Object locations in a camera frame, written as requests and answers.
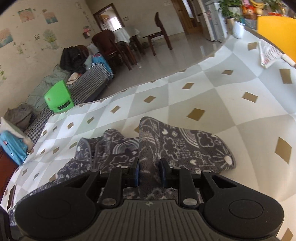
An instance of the yellow chair backrest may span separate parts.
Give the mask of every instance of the yellow chair backrest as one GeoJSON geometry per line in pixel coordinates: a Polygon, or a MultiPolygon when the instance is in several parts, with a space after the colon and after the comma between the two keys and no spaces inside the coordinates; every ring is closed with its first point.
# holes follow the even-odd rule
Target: yellow chair backrest
{"type": "Polygon", "coordinates": [[[296,62],[296,19],[279,16],[258,17],[257,29],[259,34],[296,62]]]}

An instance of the ribbed gray panel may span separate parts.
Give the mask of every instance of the ribbed gray panel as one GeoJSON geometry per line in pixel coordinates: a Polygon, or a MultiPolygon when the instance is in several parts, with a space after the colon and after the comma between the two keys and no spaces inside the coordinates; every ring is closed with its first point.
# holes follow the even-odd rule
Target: ribbed gray panel
{"type": "MultiPolygon", "coordinates": [[[[103,210],[88,230],[68,239],[68,241],[78,240],[230,241],[232,239],[214,232],[206,225],[199,212],[180,208],[174,200],[125,200],[121,207],[103,210]]],[[[277,241],[277,239],[268,238],[266,241],[277,241]]]]}

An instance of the black jacket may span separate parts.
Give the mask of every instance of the black jacket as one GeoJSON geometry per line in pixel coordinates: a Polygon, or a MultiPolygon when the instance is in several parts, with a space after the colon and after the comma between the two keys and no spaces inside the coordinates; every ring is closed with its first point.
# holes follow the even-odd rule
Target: black jacket
{"type": "Polygon", "coordinates": [[[63,70],[70,71],[71,74],[74,72],[84,74],[86,72],[84,65],[86,59],[87,57],[77,47],[65,48],[61,56],[60,67],[63,70]]]}

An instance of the green plastic chair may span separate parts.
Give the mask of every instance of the green plastic chair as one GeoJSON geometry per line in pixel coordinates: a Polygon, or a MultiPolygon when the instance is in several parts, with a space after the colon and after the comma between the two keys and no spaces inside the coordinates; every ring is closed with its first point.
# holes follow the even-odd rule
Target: green plastic chair
{"type": "Polygon", "coordinates": [[[64,112],[74,107],[71,94],[63,80],[51,87],[44,98],[49,109],[54,113],[64,112]]]}

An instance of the gray floor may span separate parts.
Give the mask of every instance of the gray floor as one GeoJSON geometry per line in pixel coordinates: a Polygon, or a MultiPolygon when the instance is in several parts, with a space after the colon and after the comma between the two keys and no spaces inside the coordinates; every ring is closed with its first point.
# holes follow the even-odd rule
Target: gray floor
{"type": "Polygon", "coordinates": [[[132,66],[131,71],[125,65],[122,65],[114,75],[114,79],[108,83],[97,99],[108,97],[134,85],[182,71],[198,63],[221,44],[205,39],[202,33],[178,34],[169,38],[172,43],[172,50],[169,50],[166,43],[161,39],[155,42],[156,56],[153,56],[150,48],[145,49],[145,55],[136,52],[138,64],[132,66]]]}

